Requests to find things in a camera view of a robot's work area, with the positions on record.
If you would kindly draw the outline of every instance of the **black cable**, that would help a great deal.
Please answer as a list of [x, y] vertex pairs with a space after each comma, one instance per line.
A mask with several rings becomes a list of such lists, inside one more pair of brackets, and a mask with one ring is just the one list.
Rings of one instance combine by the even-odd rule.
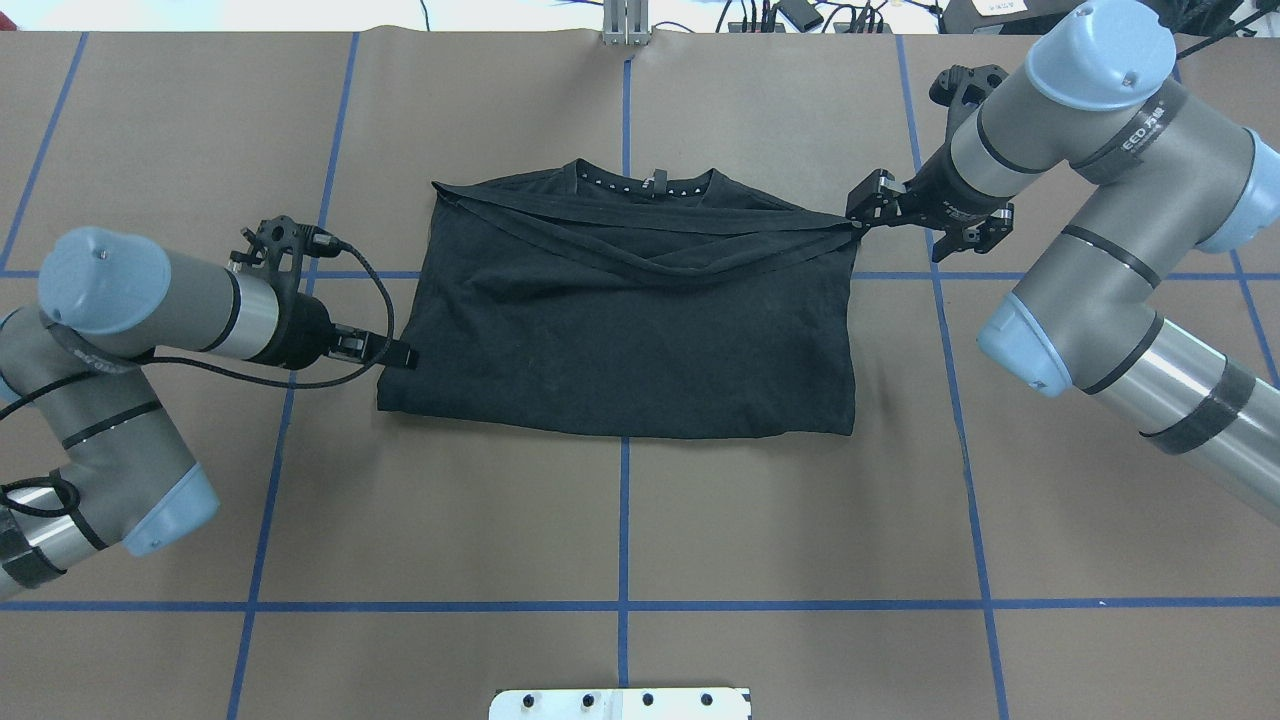
[[902, 1], [906, 3], [908, 5], [915, 5], [916, 8], [923, 8], [928, 10], [931, 15], [938, 15], [938, 17], [942, 15], [942, 6], [938, 5], [937, 3], [932, 5], [925, 5], [924, 3], [916, 3], [915, 0], [902, 0]]
[[881, 10], [884, 9], [884, 5], [888, 5], [888, 0], [882, 0], [881, 4], [876, 5], [876, 9], [874, 9], [876, 17], [878, 18], [876, 20], [876, 33], [877, 35], [884, 32], [884, 13], [881, 12]]
[[662, 26], [678, 27], [680, 29], [682, 29], [685, 32], [694, 32], [694, 31], [689, 29], [687, 26], [682, 26], [682, 24], [680, 24], [677, 22], [673, 22], [673, 20], [662, 20], [660, 23], [654, 23], [653, 29], [658, 29]]
[[54, 392], [58, 388], [67, 387], [67, 386], [69, 386], [72, 383], [78, 383], [81, 380], [87, 380], [87, 379], [90, 379], [90, 378], [92, 378], [95, 375], [97, 375], [97, 373], [91, 373], [88, 370], [84, 370], [83, 373], [76, 373], [74, 375], [67, 375], [65, 378], [56, 379], [56, 380], [49, 383], [47, 386], [45, 386], [42, 388], [38, 388], [38, 389], [35, 389], [32, 392], [28, 392], [27, 395], [24, 395], [24, 396], [19, 397], [18, 400], [13, 401], [12, 404], [9, 404], [8, 407], [0, 410], [0, 420], [4, 420], [9, 415], [13, 415], [18, 410], [22, 410], [27, 405], [31, 405], [36, 400], [40, 400], [41, 397], [44, 397], [44, 396]]
[[724, 15], [728, 14], [728, 9], [733, 6], [733, 0], [724, 0], [724, 6], [721, 8], [721, 19], [716, 20], [716, 32], [724, 24]]
[[355, 370], [352, 373], [348, 373], [348, 374], [346, 374], [346, 375], [343, 375], [340, 378], [332, 379], [332, 380], [315, 382], [315, 383], [300, 383], [300, 382], [293, 382], [293, 380], [270, 380], [270, 379], [266, 379], [266, 378], [257, 378], [257, 377], [253, 377], [253, 375], [246, 375], [243, 373], [237, 373], [236, 370], [228, 370], [227, 368], [219, 368], [218, 365], [211, 365], [209, 363], [202, 363], [200, 360], [192, 360], [189, 357], [157, 356], [157, 357], [141, 359], [141, 360], [138, 360], [138, 364], [140, 365], [157, 365], [157, 364], [188, 365], [188, 366], [192, 366], [192, 368], [200, 368], [201, 370], [209, 370], [210, 373], [216, 373], [219, 375], [225, 375], [228, 378], [233, 378], [233, 379], [237, 379], [237, 380], [244, 380], [247, 383], [255, 383], [255, 384], [261, 384], [261, 386], [268, 386], [268, 387], [278, 387], [278, 388], [284, 388], [284, 389], [321, 389], [321, 388], [326, 388], [326, 387], [337, 387], [337, 386], [340, 386], [343, 383], [349, 383], [351, 380], [358, 378], [360, 375], [364, 375], [370, 369], [372, 369], [374, 365], [376, 365], [379, 361], [381, 361], [381, 359], [387, 356], [387, 352], [392, 347], [392, 342], [390, 341], [392, 341], [392, 337], [396, 333], [396, 309], [392, 306], [392, 296], [390, 296], [389, 292], [387, 292], [387, 286], [384, 286], [383, 284], [383, 279], [380, 277], [378, 277], [378, 270], [374, 270], [374, 266], [369, 264], [369, 260], [366, 260], [365, 256], [361, 255], [361, 252], [358, 250], [356, 250], [355, 247], [352, 247], [349, 243], [346, 243], [346, 242], [342, 242], [342, 241], [338, 241], [338, 242], [340, 243], [339, 246], [342, 247], [342, 250], [344, 250], [347, 252], [351, 252], [352, 255], [355, 255], [356, 260], [360, 261], [360, 265], [365, 269], [365, 273], [367, 273], [369, 277], [374, 281], [374, 284], [378, 286], [378, 292], [381, 293], [383, 302], [387, 304], [387, 342], [384, 342], [383, 346], [378, 348], [378, 352], [375, 352], [374, 356], [370, 357], [369, 361], [366, 361], [364, 365], [361, 365], [357, 370]]
[[[44, 507], [33, 507], [15, 500], [9, 500], [10, 492], [26, 488], [49, 488], [54, 491], [63, 506], [58, 510], [45, 510]], [[27, 478], [26, 480], [17, 480], [0, 486], [0, 506], [8, 507], [14, 512], [31, 515], [32, 518], [61, 518], [64, 515], [70, 515], [79, 507], [79, 488], [64, 480], [61, 475], [56, 473], [44, 478]]]
[[[737, 0], [739, 5], [742, 5], [742, 19], [746, 19], [746, 0]], [[724, 0], [724, 6], [721, 9], [721, 18], [716, 20], [716, 32], [724, 26], [724, 15], [728, 14], [728, 9], [733, 6], [733, 0]]]
[[850, 5], [847, 3], [820, 3], [820, 4], [822, 5], [835, 5], [836, 9], [832, 10], [829, 15], [827, 15], [827, 22], [823, 23], [822, 29], [818, 31], [819, 33], [827, 32], [827, 28], [831, 27], [831, 23], [836, 19], [836, 14], [838, 14], [845, 8], [849, 8], [849, 12], [850, 12], [850, 15], [851, 15], [849, 18], [849, 26], [850, 27], [852, 27], [854, 22], [858, 19], [858, 5]]
[[1252, 15], [1249, 15], [1249, 17], [1244, 18], [1243, 20], [1235, 23], [1234, 26], [1231, 26], [1231, 27], [1229, 27], [1226, 29], [1221, 29], [1219, 32], [1215, 32], [1210, 37], [1207, 37], [1207, 38], [1197, 42], [1196, 45], [1192, 45], [1187, 50], [1183, 50], [1181, 53], [1178, 54], [1178, 59], [1181, 60], [1183, 58], [1187, 58], [1188, 55], [1190, 55], [1193, 53], [1199, 53], [1201, 50], [1208, 47], [1210, 45], [1213, 45], [1219, 40], [1222, 40], [1222, 38], [1225, 38], [1228, 36], [1235, 35], [1236, 32], [1244, 29], [1245, 26], [1252, 24], [1252, 23], [1254, 23], [1254, 22], [1265, 18], [1268, 13], [1274, 13], [1276, 10], [1276, 6], [1280, 6], [1280, 4], [1277, 4], [1277, 3], [1268, 3], [1268, 5], [1270, 5], [1268, 8], [1261, 9], [1257, 13], [1253, 13]]

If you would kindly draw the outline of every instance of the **black tape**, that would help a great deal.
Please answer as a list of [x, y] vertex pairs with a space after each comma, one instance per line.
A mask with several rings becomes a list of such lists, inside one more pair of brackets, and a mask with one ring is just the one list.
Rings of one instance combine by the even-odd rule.
[[224, 341], [227, 341], [227, 337], [232, 334], [233, 329], [236, 329], [236, 320], [239, 319], [239, 306], [241, 306], [239, 279], [237, 279], [236, 273], [230, 270], [227, 270], [227, 277], [232, 279], [232, 313], [227, 318], [227, 327], [223, 328], [223, 332], [218, 333], [218, 337], [214, 338], [214, 342], [210, 342], [205, 347], [201, 347], [197, 352], [209, 352], [210, 350], [218, 347]]
[[88, 438], [101, 432], [109, 430], [115, 425], [127, 423], [137, 418], [138, 415], [146, 415], [147, 413], [160, 410], [161, 407], [163, 405], [160, 405], [159, 400], [152, 400], [150, 402], [143, 402], [142, 405], [129, 407], [124, 413], [119, 413], [116, 415], [111, 415], [110, 418], [102, 421], [93, 423], [92, 425], [84, 428], [83, 430], [68, 437], [67, 439], [63, 441], [63, 450], [70, 450], [72, 447], [87, 441]]
[[1158, 433], [1142, 433], [1142, 437], [1169, 455], [1190, 452], [1217, 437], [1240, 416], [1256, 384], [1253, 373], [1228, 357], [1221, 379], [1190, 415]]
[[1084, 388], [1084, 395], [1097, 395], [1107, 389], [1112, 384], [1115, 384], [1116, 380], [1124, 377], [1124, 374], [1128, 373], [1138, 363], [1139, 357], [1142, 357], [1143, 355], [1147, 354], [1148, 350], [1151, 350], [1151, 345], [1156, 342], [1156, 336], [1160, 334], [1160, 331], [1164, 327], [1165, 327], [1165, 316], [1161, 315], [1160, 313], [1156, 313], [1156, 319], [1151, 323], [1151, 327], [1147, 328], [1147, 334], [1142, 336], [1142, 341], [1138, 343], [1138, 346], [1134, 347], [1133, 351], [1130, 351], [1129, 355], [1126, 355], [1125, 359], [1119, 365], [1116, 365], [1114, 370], [1107, 373], [1105, 378]]
[[983, 150], [987, 151], [987, 155], [991, 155], [992, 160], [1000, 163], [1001, 165], [1009, 168], [1010, 170], [1014, 170], [1015, 173], [1023, 173], [1027, 176], [1038, 176], [1042, 173], [1047, 173], [1050, 169], [1052, 169], [1052, 165], [1041, 169], [1025, 168], [1023, 165], [1019, 165], [1018, 163], [1014, 163], [1009, 158], [1001, 155], [1000, 151], [996, 150], [996, 146], [991, 143], [991, 138], [987, 137], [986, 128], [982, 127], [982, 108], [978, 108], [978, 117], [974, 119], [974, 124], [978, 127], [978, 141], [982, 142]]
[[1140, 275], [1142, 279], [1147, 281], [1147, 283], [1152, 287], [1152, 290], [1155, 290], [1156, 286], [1160, 284], [1161, 279], [1160, 274], [1157, 274], [1156, 270], [1152, 270], [1151, 265], [1143, 263], [1140, 258], [1138, 258], [1133, 252], [1129, 252], [1124, 247], [1120, 247], [1119, 245], [1111, 242], [1110, 240], [1102, 237], [1101, 234], [1093, 231], [1084, 229], [1079, 225], [1066, 225], [1065, 228], [1062, 228], [1062, 234], [1069, 234], [1076, 240], [1083, 240], [1084, 242], [1088, 242], [1093, 247], [1097, 247], [1098, 250], [1115, 258], [1121, 265], [1128, 266], [1134, 273], [1138, 273], [1138, 275]]
[[35, 589], [67, 574], [49, 561], [44, 551], [31, 547], [13, 511], [0, 509], [0, 566], [19, 585]]
[[1142, 164], [1139, 158], [1187, 104], [1187, 88], [1166, 82], [1134, 113], [1120, 132], [1071, 169], [1093, 184], [1106, 184]]
[[658, 169], [654, 170], [646, 181], [644, 181], [640, 187], [649, 191], [650, 197], [660, 197], [667, 193], [667, 170]]

